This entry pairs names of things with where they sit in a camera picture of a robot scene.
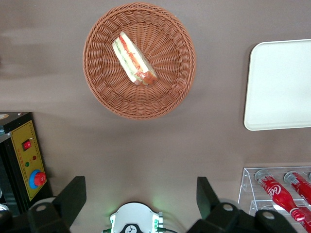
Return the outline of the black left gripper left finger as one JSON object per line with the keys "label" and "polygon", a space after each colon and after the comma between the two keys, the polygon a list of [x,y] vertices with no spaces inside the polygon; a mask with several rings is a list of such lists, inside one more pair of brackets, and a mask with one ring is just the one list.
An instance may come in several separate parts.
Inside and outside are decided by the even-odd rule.
{"label": "black left gripper left finger", "polygon": [[53,200],[58,214],[68,227],[74,223],[86,203],[85,176],[76,176]]}

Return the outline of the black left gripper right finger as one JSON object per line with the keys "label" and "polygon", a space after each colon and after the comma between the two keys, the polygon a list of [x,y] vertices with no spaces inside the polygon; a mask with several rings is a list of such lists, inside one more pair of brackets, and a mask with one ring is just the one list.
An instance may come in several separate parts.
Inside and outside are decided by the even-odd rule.
{"label": "black left gripper right finger", "polygon": [[202,219],[206,219],[220,203],[206,177],[197,177],[196,203]]}

